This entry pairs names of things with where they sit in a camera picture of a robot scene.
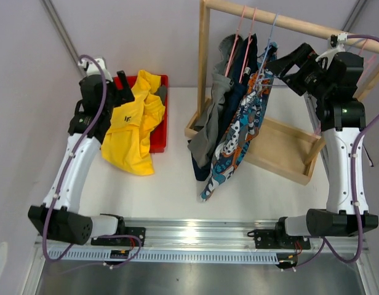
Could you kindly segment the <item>olive green shorts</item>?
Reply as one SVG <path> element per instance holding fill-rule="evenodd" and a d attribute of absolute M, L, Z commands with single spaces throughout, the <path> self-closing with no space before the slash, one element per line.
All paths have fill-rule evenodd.
<path fill-rule="evenodd" d="M 162 104 L 165 105 L 167 98 L 167 87 L 165 85 L 161 85 L 155 92 L 155 95 L 158 96 L 161 99 Z"/>

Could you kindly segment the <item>yellow shorts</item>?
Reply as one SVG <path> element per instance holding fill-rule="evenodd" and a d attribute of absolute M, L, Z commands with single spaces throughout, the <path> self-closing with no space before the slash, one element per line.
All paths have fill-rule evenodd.
<path fill-rule="evenodd" d="M 104 160 L 138 176 L 154 173 L 151 132 L 163 121 L 166 107 L 156 95 L 161 76 L 140 70 L 132 87 L 135 100 L 116 107 L 101 146 Z"/>

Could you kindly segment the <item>patterned blue orange shorts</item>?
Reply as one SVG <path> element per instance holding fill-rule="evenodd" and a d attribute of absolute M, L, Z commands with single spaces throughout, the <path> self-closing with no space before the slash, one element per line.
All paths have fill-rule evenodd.
<path fill-rule="evenodd" d="M 241 95 L 232 121 L 212 157 L 210 178 L 200 194 L 200 199 L 203 202 L 208 201 L 214 191 L 233 176 L 243 161 L 250 142 L 260 132 L 274 80 L 273 74 L 267 71 L 265 66 L 268 62 L 277 59 L 277 49 L 278 45 L 272 42 L 263 74 L 260 77 L 262 85 L 259 85 L 257 90 L 252 88 L 257 78 L 258 69 L 250 76 L 246 92 Z M 257 58 L 258 68 L 261 66 L 263 54 Z"/>

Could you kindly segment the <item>navy blue shorts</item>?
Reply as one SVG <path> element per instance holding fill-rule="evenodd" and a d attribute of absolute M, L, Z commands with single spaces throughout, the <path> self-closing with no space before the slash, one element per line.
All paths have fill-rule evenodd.
<path fill-rule="evenodd" d="M 247 83 L 250 79 L 250 75 L 255 73 L 255 71 L 258 69 L 258 66 L 257 66 L 257 55 L 258 55 L 257 35 L 253 34 L 252 35 L 252 42 L 251 42 L 251 45 L 249 47 L 249 52 L 248 52 L 248 56 L 247 56 L 247 64 L 246 64 L 246 67 L 244 70 L 243 80 L 242 80 L 241 84 L 239 83 L 239 77 L 241 74 L 241 68 L 242 68 L 242 63 L 243 63 L 246 47 L 247 47 L 247 38 L 243 39 L 243 43 L 242 43 L 241 48 L 237 51 L 237 54 L 234 55 L 234 57 L 233 57 L 233 62 L 231 64 L 231 68 L 229 71 L 229 74 L 231 74 L 231 79 L 233 80 L 233 88 L 228 93 L 225 94 L 225 103 L 223 105 L 222 115 L 219 119 L 217 141 L 216 141 L 216 146 L 215 146 L 213 153 L 212 153 L 212 157 L 213 157 L 213 154 L 216 150 L 217 145 L 220 143 L 221 139 L 223 138 L 223 135 L 225 134 L 229 124 L 232 121 L 234 113 L 236 112 L 237 107 L 239 105 L 241 95 L 245 94 L 245 92 L 246 92 Z M 200 128 L 196 127 L 195 123 L 194 123 L 193 128 L 198 133 Z M 196 180 L 197 181 L 205 181 L 209 177 L 209 174 L 210 174 L 210 166 L 212 163 L 212 158 L 209 161 L 209 163 L 202 168 L 197 167 L 192 156 L 191 156 L 191 160 L 192 160 L 193 170 L 194 170 L 194 175 L 195 175 Z"/>

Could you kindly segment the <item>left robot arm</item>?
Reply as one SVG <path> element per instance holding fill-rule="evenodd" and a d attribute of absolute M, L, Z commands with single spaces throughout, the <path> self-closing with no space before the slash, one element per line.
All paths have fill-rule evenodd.
<path fill-rule="evenodd" d="M 113 109 L 133 102 L 134 95 L 124 71 L 104 81 L 99 72 L 80 83 L 82 98 L 70 120 L 65 155 L 57 177 L 42 205 L 32 205 L 28 217 L 44 242 L 55 240 L 83 245 L 103 238 L 114 246 L 126 239 L 123 217 L 114 214 L 79 214 L 81 194 L 89 168 L 111 125 Z"/>

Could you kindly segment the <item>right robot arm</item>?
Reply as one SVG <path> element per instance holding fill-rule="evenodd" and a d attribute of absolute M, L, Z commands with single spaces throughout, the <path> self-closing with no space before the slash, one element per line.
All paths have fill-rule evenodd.
<path fill-rule="evenodd" d="M 316 99 L 316 116 L 328 153 L 329 193 L 324 209 L 279 219 L 274 242 L 287 248 L 296 236 L 353 237 L 378 227 L 369 212 L 362 175 L 365 107 L 354 97 L 364 60 L 337 50 L 322 57 L 307 43 L 272 61 L 266 68 L 297 95 Z"/>

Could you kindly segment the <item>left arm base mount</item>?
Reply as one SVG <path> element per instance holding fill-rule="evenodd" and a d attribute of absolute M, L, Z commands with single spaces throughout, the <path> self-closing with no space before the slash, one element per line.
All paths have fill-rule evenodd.
<path fill-rule="evenodd" d="M 93 238 L 90 243 L 93 246 L 138 246 L 138 242 L 133 237 L 139 238 L 141 241 L 141 246 L 143 246 L 146 238 L 146 228 L 124 226 L 114 233 L 114 237 Z"/>

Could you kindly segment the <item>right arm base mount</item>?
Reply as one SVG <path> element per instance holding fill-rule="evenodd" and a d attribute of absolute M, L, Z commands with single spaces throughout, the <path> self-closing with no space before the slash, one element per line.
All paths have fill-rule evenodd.
<path fill-rule="evenodd" d="M 261 250 L 309 250 L 311 244 L 301 236 L 289 236 L 275 229 L 255 229 L 247 233 Z"/>

